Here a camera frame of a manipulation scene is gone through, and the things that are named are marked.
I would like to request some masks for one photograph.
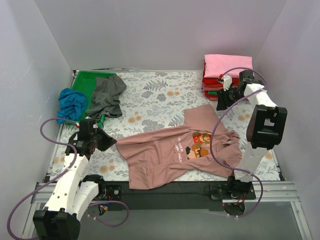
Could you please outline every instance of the pink t-shirt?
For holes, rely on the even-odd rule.
[[[129,187],[147,190],[174,181],[191,169],[227,178],[231,170],[210,153],[211,132],[218,121],[210,104],[184,110],[184,125],[118,139],[116,147],[129,166]],[[213,138],[217,159],[236,167],[242,153],[239,136],[219,124]]]

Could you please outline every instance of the gray wall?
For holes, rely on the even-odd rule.
[[[320,239],[320,1],[287,1],[254,66],[271,99],[288,110],[275,148],[284,176],[293,180],[313,239]]]
[[[33,0],[0,1],[0,239],[11,239],[9,212],[45,176],[54,145],[40,124],[57,115],[57,98],[69,86],[72,71]],[[45,133],[57,137],[58,125]],[[13,216],[21,234],[30,199]]]
[[[255,57],[286,0],[35,0],[72,69],[203,68]]]

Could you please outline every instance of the floral tablecloth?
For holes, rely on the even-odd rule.
[[[181,72],[123,72],[117,73],[127,84],[120,95],[120,107],[123,116],[106,118],[104,130],[110,136],[122,138],[138,133],[184,124],[184,109],[195,108],[210,103],[216,108],[216,102],[210,102],[201,90],[201,71]],[[239,147],[245,150],[247,145],[246,129],[253,109],[249,102],[241,102],[222,120],[228,130],[235,130],[239,136]],[[67,143],[69,137],[78,129],[64,125],[60,141]],[[51,178],[61,172],[64,165],[65,146],[57,148],[52,166]],[[115,146],[105,152],[96,150],[83,176],[100,174],[106,181],[128,181],[128,165]],[[263,181],[280,180],[271,152],[262,159],[256,175]],[[223,177],[199,170],[189,170],[176,181],[221,181]]]

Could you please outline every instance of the blue towel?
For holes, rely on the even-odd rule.
[[[60,110],[57,112],[58,118],[78,121],[87,107],[86,96],[82,92],[70,88],[63,89],[58,100],[60,102]],[[57,120],[56,122],[58,124],[64,123],[63,120]]]

